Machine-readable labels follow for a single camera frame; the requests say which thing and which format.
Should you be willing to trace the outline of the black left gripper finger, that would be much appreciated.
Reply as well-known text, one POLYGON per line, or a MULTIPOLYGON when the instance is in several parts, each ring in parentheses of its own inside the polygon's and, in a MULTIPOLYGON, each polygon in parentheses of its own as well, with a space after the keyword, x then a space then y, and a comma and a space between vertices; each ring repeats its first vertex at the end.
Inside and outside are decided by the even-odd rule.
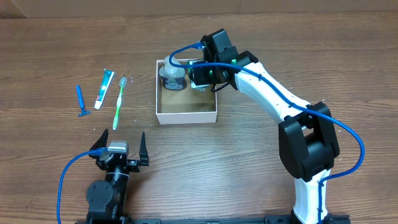
POLYGON ((149 166, 149 155, 146 147, 146 135, 145 132, 142 133, 141 143, 139 148, 139 157, 141 166, 149 166))
POLYGON ((101 137, 93 144, 90 148, 89 156, 91 158, 100 158, 101 155, 107 151, 106 145, 108 141, 109 131, 105 129, 101 135, 101 137))

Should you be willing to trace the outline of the green white soap box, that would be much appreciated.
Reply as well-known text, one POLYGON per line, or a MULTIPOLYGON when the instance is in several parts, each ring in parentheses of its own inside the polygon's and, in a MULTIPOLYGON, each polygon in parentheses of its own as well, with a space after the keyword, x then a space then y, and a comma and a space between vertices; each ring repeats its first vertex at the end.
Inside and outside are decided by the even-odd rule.
MULTIPOLYGON (((187 65, 193 65, 195 62, 201 62, 201 60, 200 59, 189 60, 187 62, 187 65)), ((193 69, 192 68, 188 68, 188 76, 193 77, 193 69)), ((205 91, 206 88, 209 87, 209 85, 196 85, 193 80, 190 80, 190 86, 191 86, 192 90, 198 90, 198 91, 205 91)))

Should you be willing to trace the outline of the white cardboard box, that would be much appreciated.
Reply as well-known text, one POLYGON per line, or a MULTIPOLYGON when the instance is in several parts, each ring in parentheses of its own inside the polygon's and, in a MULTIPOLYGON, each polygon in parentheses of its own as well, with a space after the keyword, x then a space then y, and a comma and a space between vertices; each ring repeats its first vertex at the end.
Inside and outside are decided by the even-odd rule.
POLYGON ((214 123, 218 114, 217 94, 209 88, 195 90, 186 77, 184 90, 167 90, 159 75, 164 61, 156 61, 155 114, 160 124, 214 123))

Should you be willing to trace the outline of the clear soap bottle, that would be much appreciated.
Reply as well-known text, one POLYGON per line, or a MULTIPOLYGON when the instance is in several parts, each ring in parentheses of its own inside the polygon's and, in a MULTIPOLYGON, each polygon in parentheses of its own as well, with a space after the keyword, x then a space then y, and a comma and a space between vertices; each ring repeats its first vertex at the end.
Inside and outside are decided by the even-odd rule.
POLYGON ((164 65, 159 69, 162 85, 167 90, 180 91, 187 87, 184 68, 174 67, 170 64, 170 56, 164 58, 164 65))

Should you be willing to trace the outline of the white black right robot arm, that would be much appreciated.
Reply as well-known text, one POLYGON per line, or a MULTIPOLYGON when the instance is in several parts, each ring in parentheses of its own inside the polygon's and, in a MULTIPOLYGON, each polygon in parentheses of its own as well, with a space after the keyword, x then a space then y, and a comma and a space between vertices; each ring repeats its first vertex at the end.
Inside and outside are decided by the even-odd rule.
POLYGON ((330 116, 329 108, 322 102, 313 105, 284 88, 252 53, 238 53, 224 29, 203 36, 200 43, 203 58, 189 63, 192 85, 231 85, 276 121, 279 157, 295 179, 294 221, 324 220, 326 187, 318 183, 330 175, 340 154, 333 123, 318 116, 330 116))

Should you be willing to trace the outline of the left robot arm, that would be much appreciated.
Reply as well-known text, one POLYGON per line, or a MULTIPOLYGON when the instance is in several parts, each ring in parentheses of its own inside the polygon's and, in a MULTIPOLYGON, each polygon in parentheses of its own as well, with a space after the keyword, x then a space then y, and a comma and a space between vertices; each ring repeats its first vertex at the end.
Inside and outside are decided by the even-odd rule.
POLYGON ((131 216, 124 211, 129 174, 139 172, 141 166, 149 165, 146 148, 146 135, 142 134, 139 159, 129 159, 129 145, 126 141, 108 141, 109 131, 104 130, 101 137, 90 148, 90 157, 104 170, 103 180, 93 182, 86 191, 89 209, 87 223, 131 223, 131 216))

